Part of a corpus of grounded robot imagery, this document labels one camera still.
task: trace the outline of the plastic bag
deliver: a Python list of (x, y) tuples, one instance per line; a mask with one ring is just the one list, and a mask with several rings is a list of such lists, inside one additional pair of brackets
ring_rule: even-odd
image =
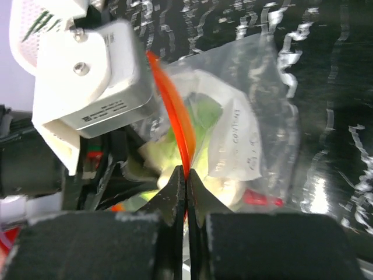
[[(195, 130), (192, 168), (235, 211), (282, 205), (298, 147), (297, 111), (286, 98), (271, 39), (256, 34), (164, 67)], [(181, 164), (162, 102), (133, 127), (147, 141), (140, 153), (161, 173), (162, 188)]]

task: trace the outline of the screw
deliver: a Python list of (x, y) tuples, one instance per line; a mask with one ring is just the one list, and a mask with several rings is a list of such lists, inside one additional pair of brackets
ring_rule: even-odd
[(75, 74), (77, 74), (79, 76), (85, 76), (89, 72), (89, 67), (84, 62), (78, 62), (74, 66), (74, 72), (75, 72)]
[(82, 42), (86, 41), (87, 38), (88, 38), (87, 34), (84, 32), (84, 30), (82, 28), (77, 28), (75, 30), (72, 30), (72, 33), (73, 33), (74, 39), (78, 43), (82, 43)]

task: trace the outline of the green object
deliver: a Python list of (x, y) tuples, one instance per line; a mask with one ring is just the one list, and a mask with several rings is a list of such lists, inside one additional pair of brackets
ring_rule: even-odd
[(99, 145), (88, 146), (88, 152), (100, 152), (101, 150), (102, 150), (101, 146), (99, 146)]
[[(54, 17), (51, 13), (49, 13), (47, 10), (45, 10), (43, 13), (40, 14), (40, 16), (35, 20), (33, 25), (28, 29), (26, 35), (24, 36), (22, 42), (26, 41), (31, 34), (38, 33), (43, 27), (46, 27), (47, 24), (51, 21), (51, 19)], [(57, 19), (48, 29), (47, 32), (51, 31), (58, 23), (60, 23), (61, 20)]]
[[(196, 101), (186, 104), (196, 136), (193, 168), (198, 174), (207, 176), (210, 134), (223, 110), (218, 102), (207, 95), (197, 94), (196, 97)], [(148, 142), (142, 146), (139, 152), (144, 157), (146, 165), (161, 173), (159, 187), (164, 187), (175, 166), (181, 165), (181, 157), (172, 128), (157, 142)]]

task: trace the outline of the orange tube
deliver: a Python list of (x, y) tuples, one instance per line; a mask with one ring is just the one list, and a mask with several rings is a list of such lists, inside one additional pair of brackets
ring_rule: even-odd
[(167, 74), (161, 69), (159, 58), (152, 52), (146, 53), (154, 80), (163, 99), (170, 123), (179, 147), (185, 179), (188, 178), (196, 148), (196, 138), (188, 110)]

